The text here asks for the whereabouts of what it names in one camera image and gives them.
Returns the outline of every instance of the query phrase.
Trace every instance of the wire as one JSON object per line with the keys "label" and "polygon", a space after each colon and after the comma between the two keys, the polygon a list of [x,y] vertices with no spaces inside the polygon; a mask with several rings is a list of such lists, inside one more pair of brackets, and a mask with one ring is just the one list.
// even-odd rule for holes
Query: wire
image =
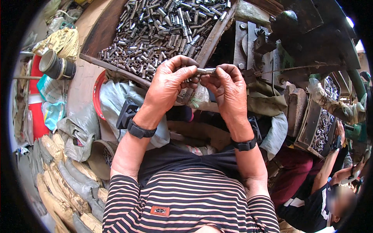
{"label": "wire", "polygon": [[120,138],[120,135],[122,134],[122,131],[119,129],[119,136],[117,138],[117,142],[119,143],[119,138]]}
{"label": "wire", "polygon": [[265,73],[273,73],[277,71],[285,71],[285,70],[295,70],[295,69],[300,69],[300,68],[309,68],[309,67],[320,67],[320,66],[338,66],[338,64],[317,64],[317,65],[309,65],[309,66],[297,66],[297,67],[291,67],[291,68],[286,68],[286,69],[281,69],[281,70],[272,70],[264,73],[254,73],[255,76],[259,77]]}

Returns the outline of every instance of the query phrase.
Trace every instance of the hand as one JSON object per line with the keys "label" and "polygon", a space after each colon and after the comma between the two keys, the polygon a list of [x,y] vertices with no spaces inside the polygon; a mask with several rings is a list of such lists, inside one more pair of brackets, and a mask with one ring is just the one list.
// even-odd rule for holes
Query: hand
{"label": "hand", "polygon": [[232,139],[236,142],[253,139],[254,133],[247,120],[246,83],[238,68],[232,64],[219,65],[214,75],[201,76],[201,85],[215,95]]}
{"label": "hand", "polygon": [[335,127],[335,136],[341,136],[341,145],[345,142],[345,129],[341,121],[337,120]]}
{"label": "hand", "polygon": [[175,56],[161,64],[146,93],[144,104],[135,115],[133,121],[144,129],[155,129],[163,115],[172,108],[181,89],[197,88],[199,79],[192,78],[192,82],[182,83],[197,72],[199,64],[182,55]]}

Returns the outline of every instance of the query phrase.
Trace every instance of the person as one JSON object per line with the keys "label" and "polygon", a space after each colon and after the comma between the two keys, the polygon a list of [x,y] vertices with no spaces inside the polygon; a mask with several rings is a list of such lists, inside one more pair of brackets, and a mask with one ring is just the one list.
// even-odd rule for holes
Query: person
{"label": "person", "polygon": [[[133,124],[154,130],[181,89],[196,88],[198,78],[183,81],[197,67],[181,55],[161,64]],[[201,77],[201,84],[214,93],[232,140],[253,140],[238,68],[219,65],[215,75]],[[257,144],[251,150],[198,156],[172,143],[145,151],[150,138],[133,134],[126,132],[113,159],[104,232],[279,232]]]}
{"label": "person", "polygon": [[[336,123],[336,136],[345,140],[345,132],[340,121]],[[354,208],[353,198],[349,193],[342,193],[333,209],[328,209],[327,196],[333,187],[345,178],[356,173],[364,164],[354,168],[337,171],[331,180],[328,178],[334,166],[340,148],[333,149],[320,161],[309,153],[282,147],[276,159],[283,166],[271,191],[276,213],[291,226],[307,233],[317,232],[325,227],[338,227],[338,222],[345,218]]]}

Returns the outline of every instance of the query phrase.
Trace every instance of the striped shirt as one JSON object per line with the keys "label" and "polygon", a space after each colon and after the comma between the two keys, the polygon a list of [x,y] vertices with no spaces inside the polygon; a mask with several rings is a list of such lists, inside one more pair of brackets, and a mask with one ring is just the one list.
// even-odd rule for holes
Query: striped shirt
{"label": "striped shirt", "polygon": [[160,171],[140,190],[131,177],[110,181],[103,232],[195,232],[210,225],[221,232],[279,232],[273,202],[247,201],[235,179],[214,169]]}

